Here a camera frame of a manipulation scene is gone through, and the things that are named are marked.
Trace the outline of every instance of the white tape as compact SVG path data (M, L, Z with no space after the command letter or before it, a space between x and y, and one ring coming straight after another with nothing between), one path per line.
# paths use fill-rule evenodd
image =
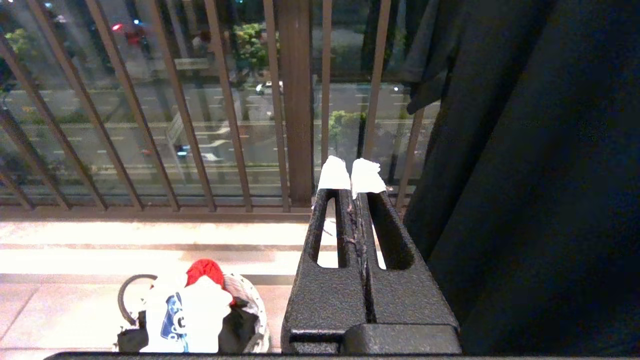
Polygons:
M351 189L349 173L344 161L335 156L329 156L322 166L318 189Z
M357 159L351 169L351 193L355 199L359 193L380 193L387 190L380 175L380 164L365 159Z

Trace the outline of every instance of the car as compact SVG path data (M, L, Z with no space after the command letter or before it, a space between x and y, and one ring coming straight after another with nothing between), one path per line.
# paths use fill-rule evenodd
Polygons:
M258 86L255 87L255 92L258 95L264 95L266 93L271 93L271 88L272 87L273 87L272 82L267 81L265 83L258 84ZM280 93L282 94L282 81L280 81Z

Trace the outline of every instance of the road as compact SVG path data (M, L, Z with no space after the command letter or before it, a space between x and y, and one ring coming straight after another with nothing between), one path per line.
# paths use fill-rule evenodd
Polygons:
M167 140L167 129L177 114L171 88L168 85L137 85L136 92L176 192L184 195L201 193L200 181L191 154L184 159L177 159L173 145ZM81 111L79 100L73 91L45 90L42 93L57 117ZM235 150L230 138L221 89L216 86L202 87L190 84L184 86L184 93L214 193L240 194ZM321 91L317 88L314 93L317 114L314 121L314 134L319 138ZM155 167L151 159L141 151L147 146L140 129L132 120L124 93L117 90L99 90L91 91L90 95L134 185L137 188L143 186L144 193L162 194ZM275 123L270 118L273 114L273 99L270 94L258 95L251 89L241 91L234 89L233 96L251 192L256 195L278 195L280 194L280 175ZM332 84L330 111L366 113L368 96L369 85ZM393 85L382 86L376 120L376 132L379 134L376 152L383 163L388 162L388 155L393 152L393 149L400 148L398 153L402 154L404 153L402 147L406 148L412 119L401 114L407 101L408 97L395 91ZM18 119L29 117L32 119L37 116L37 112L24 92L11 92L6 99L6 104ZM425 118L435 118L438 110L439 104L428 107ZM429 131L430 123L430 120L426 120L423 129ZM46 126L29 125L23 122L23 129L40 154L46 157L47 162L63 161L64 153ZM92 125L63 124L62 129L83 163L92 171L99 190L106 193L123 192L122 185L115 180L116 172ZM349 137L341 140L338 146L355 155L357 129L343 130L349 133ZM8 141L4 131L0 135L2 143ZM184 131L175 143L188 144ZM426 146L425 143L426 137L421 136L421 146ZM319 146L320 143L316 140L315 147L318 153ZM332 149L332 152L339 152L339 150ZM320 164L316 163L315 166L319 171ZM67 177L72 179L75 174L73 172L62 174L63 183Z

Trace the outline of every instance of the red cloth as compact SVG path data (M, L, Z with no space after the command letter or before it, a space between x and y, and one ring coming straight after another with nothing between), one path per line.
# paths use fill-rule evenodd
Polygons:
M220 270L220 266L211 259L200 259L193 263L187 270L187 285L194 284L201 276L208 276L213 282L225 288L225 276Z

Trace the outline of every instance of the white car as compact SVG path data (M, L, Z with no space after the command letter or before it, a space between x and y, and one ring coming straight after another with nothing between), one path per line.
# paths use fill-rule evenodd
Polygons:
M270 94L272 86L273 84L270 81L258 84L258 86L255 87L255 92L258 95ZM280 93L282 94L282 81L280 81Z

